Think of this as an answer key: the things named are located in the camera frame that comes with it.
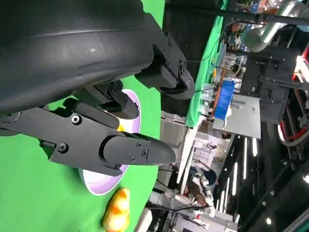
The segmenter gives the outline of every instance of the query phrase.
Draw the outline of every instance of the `person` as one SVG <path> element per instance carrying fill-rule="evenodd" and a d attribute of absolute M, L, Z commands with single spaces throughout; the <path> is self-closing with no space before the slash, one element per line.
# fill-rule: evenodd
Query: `person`
<path fill-rule="evenodd" d="M 185 193 L 192 194 L 199 204 L 206 205 L 205 183 L 202 184 L 202 181 L 206 181 L 207 186 L 213 185 L 217 182 L 217 174 L 203 162 L 199 160 L 197 161 L 201 163 L 207 170 L 193 166 L 190 167 Z"/>
<path fill-rule="evenodd" d="M 198 129 L 198 132 L 209 134 L 218 139 L 230 139 L 231 138 L 231 133 L 214 129 L 213 121 L 211 120 L 203 121 L 201 126 Z"/>
<path fill-rule="evenodd" d="M 205 176 L 205 178 L 208 180 L 208 185 L 213 185 L 217 181 L 217 174 L 214 170 L 212 170 L 208 165 L 201 162 L 200 160 L 196 160 L 197 163 L 202 164 L 205 169 L 200 169 L 198 167 L 191 166 L 189 170 L 189 177 L 193 179 L 194 177 L 199 177 L 200 175 Z"/>

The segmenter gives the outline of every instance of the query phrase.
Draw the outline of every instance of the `blue bin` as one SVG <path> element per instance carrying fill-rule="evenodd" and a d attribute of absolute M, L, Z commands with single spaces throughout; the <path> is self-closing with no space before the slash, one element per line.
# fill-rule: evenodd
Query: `blue bin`
<path fill-rule="evenodd" d="M 217 103 L 216 110 L 214 112 L 215 118 L 221 119 L 223 121 L 225 120 L 227 110 L 232 100 L 234 87 L 235 87 L 234 81 L 223 81 L 222 82 L 219 100 Z"/>

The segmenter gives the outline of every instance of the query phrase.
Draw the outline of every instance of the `screw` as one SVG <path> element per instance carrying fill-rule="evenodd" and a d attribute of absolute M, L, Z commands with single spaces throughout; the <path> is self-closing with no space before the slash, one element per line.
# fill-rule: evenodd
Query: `screw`
<path fill-rule="evenodd" d="M 81 121 L 81 118 L 79 117 L 79 115 L 74 115 L 72 118 L 71 118 L 71 121 L 74 125 L 77 125 L 80 121 Z"/>
<path fill-rule="evenodd" d="M 59 147 L 57 148 L 57 150 L 58 150 L 60 153 L 66 153 L 67 150 L 68 150 L 68 145 L 66 145 L 66 144 L 60 144 Z"/>
<path fill-rule="evenodd" d="M 148 151 L 147 150 L 143 150 L 142 152 L 141 152 L 141 156 L 146 156 L 148 154 Z"/>

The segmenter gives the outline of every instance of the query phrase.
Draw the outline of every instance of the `desk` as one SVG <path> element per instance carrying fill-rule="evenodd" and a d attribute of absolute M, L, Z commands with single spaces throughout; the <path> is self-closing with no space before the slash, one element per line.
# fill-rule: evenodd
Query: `desk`
<path fill-rule="evenodd" d="M 143 0 L 144 9 L 162 25 L 164 1 Z M 147 89 L 133 76 L 123 80 L 141 104 L 141 133 L 159 138 L 160 94 Z M 60 106 L 62 101 L 52 104 Z M 101 232 L 101 218 L 114 191 L 91 195 L 77 169 L 48 162 L 37 139 L 24 135 L 0 137 L 1 232 Z M 132 232 L 152 191 L 156 166 L 131 166 L 119 187 L 131 191 Z"/>

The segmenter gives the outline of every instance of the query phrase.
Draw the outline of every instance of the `bolt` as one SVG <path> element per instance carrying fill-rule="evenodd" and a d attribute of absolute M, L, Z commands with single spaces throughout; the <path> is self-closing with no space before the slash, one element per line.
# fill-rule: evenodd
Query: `bolt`
<path fill-rule="evenodd" d="M 141 152 L 141 156 L 146 156 L 148 154 L 148 151 L 147 150 L 143 150 L 142 152 Z"/>
<path fill-rule="evenodd" d="M 81 121 L 81 118 L 79 115 L 74 115 L 72 118 L 71 118 L 71 121 L 74 125 L 77 125 L 80 121 Z"/>
<path fill-rule="evenodd" d="M 68 145 L 66 145 L 66 144 L 60 144 L 59 147 L 57 148 L 57 150 L 58 150 L 60 153 L 66 153 L 67 150 L 68 150 Z"/>
<path fill-rule="evenodd" d="M 181 75 L 184 74 L 184 68 L 183 68 L 183 65 L 182 65 L 182 64 L 180 65 L 180 74 L 181 74 Z"/>

